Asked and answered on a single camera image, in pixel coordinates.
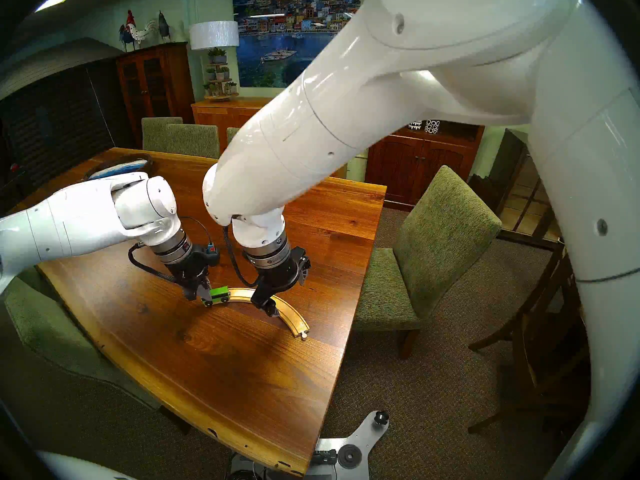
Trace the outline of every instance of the rooster figurine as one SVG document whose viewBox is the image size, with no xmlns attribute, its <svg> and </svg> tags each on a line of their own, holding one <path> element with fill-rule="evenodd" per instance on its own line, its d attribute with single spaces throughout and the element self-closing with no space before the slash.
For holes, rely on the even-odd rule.
<svg viewBox="0 0 640 480">
<path fill-rule="evenodd" d="M 133 49 L 136 49 L 136 43 L 133 42 L 133 36 L 127 30 L 127 28 L 122 24 L 120 26 L 120 41 L 122 41 L 122 45 L 124 46 L 124 51 L 127 50 L 127 44 L 132 44 Z"/>
<path fill-rule="evenodd" d="M 129 16 L 127 17 L 127 25 L 125 29 L 129 32 L 129 34 L 131 34 L 131 37 L 133 37 L 133 39 L 137 42 L 137 46 L 140 47 L 140 43 L 147 38 L 147 35 L 151 31 L 156 31 L 156 32 L 158 31 L 158 25 L 156 24 L 155 20 L 149 20 L 146 23 L 146 27 L 142 30 L 139 30 L 136 28 L 136 21 L 133 18 L 133 13 L 131 13 L 131 10 L 127 10 L 127 11 L 129 13 Z"/>
<path fill-rule="evenodd" d="M 171 42 L 171 32 L 169 31 L 169 24 L 167 24 L 165 16 L 162 14 L 162 10 L 160 10 L 160 14 L 158 15 L 158 30 L 160 32 L 160 36 L 162 37 L 162 42 L 165 42 L 165 37 L 169 37 L 169 42 Z"/>
</svg>

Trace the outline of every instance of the green upholstered chair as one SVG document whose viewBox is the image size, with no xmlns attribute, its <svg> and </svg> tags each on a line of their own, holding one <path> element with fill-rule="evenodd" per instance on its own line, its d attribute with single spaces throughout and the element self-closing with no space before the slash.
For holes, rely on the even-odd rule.
<svg viewBox="0 0 640 480">
<path fill-rule="evenodd" d="M 226 128 L 226 143 L 229 144 L 231 142 L 231 139 L 234 138 L 234 136 L 238 133 L 240 129 L 238 129 L 237 127 L 227 127 Z"/>
<path fill-rule="evenodd" d="M 167 152 L 167 125 L 181 124 L 181 116 L 154 116 L 142 119 L 142 149 Z"/>
<path fill-rule="evenodd" d="M 57 302 L 55 290 L 35 268 L 14 278 L 2 293 L 0 316 L 11 319 L 25 349 L 47 363 L 83 379 L 100 380 L 152 409 L 161 403 L 116 368 L 74 324 Z"/>
<path fill-rule="evenodd" d="M 166 126 L 165 152 L 220 158 L 220 140 L 215 125 L 170 123 Z"/>
<path fill-rule="evenodd" d="M 375 248 L 354 330 L 401 331 L 408 358 L 418 332 L 445 292 L 487 249 L 502 223 L 448 166 L 402 224 L 393 248 Z"/>
</svg>

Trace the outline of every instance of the boat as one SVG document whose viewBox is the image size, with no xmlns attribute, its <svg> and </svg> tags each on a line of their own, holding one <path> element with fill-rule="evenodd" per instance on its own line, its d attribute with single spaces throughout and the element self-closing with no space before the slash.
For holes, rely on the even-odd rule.
<svg viewBox="0 0 640 480">
<path fill-rule="evenodd" d="M 277 49 L 274 52 L 267 53 L 260 58 L 260 62 L 277 62 L 278 60 L 286 60 L 288 57 L 295 55 L 297 51 L 291 49 Z"/>
</svg>

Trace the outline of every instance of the dining chair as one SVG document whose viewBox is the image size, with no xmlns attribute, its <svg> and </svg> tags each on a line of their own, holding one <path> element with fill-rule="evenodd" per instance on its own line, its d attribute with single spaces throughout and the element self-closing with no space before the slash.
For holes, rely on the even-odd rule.
<svg viewBox="0 0 640 480">
<path fill-rule="evenodd" d="M 393 248 L 373 250 L 354 330 L 400 331 L 399 357 L 407 359 L 440 298 L 489 247 L 501 225 L 452 169 L 440 167 Z"/>
<path fill-rule="evenodd" d="M 226 143 L 229 144 L 231 139 L 238 133 L 240 129 L 238 127 L 227 127 L 226 128 Z"/>
<path fill-rule="evenodd" d="M 166 126 L 167 153 L 220 158 L 220 140 L 216 125 L 169 123 Z"/>
<path fill-rule="evenodd" d="M 160 408 L 155 397 L 103 356 L 56 298 L 34 267 L 14 278 L 2 293 L 0 316 L 10 319 L 25 350 L 41 358 L 39 369 L 57 367 L 76 376 L 78 385 L 83 379 L 100 380 L 149 408 Z"/>
<path fill-rule="evenodd" d="M 549 305 L 562 290 L 562 308 Z M 518 312 L 489 337 L 469 345 L 479 350 L 497 341 L 511 341 L 514 380 L 520 396 L 500 405 L 492 416 L 468 428 L 477 433 L 505 417 L 521 414 L 555 420 L 560 428 L 583 419 L 591 395 L 591 366 L 586 327 L 575 275 L 563 248 L 557 248 L 537 286 Z"/>
<path fill-rule="evenodd" d="M 143 151 L 167 152 L 167 125 L 181 124 L 181 116 L 153 116 L 142 119 Z"/>
</svg>

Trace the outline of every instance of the metal robot base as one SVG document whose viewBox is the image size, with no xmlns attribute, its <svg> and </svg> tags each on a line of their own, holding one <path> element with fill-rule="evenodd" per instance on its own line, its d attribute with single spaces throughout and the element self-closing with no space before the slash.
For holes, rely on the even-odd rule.
<svg viewBox="0 0 640 480">
<path fill-rule="evenodd" d="M 309 465 L 304 479 L 369 480 L 369 453 L 376 442 L 385 434 L 389 424 L 389 415 L 384 411 L 372 411 L 356 431 L 348 437 L 318 439 L 315 450 L 331 451 L 333 449 L 338 454 L 338 460 L 335 465 Z M 255 472 L 255 478 L 258 480 L 288 480 L 292 478 L 288 473 L 264 468 L 247 457 L 235 454 L 225 478 L 233 478 L 232 474 L 239 471 Z"/>
</svg>

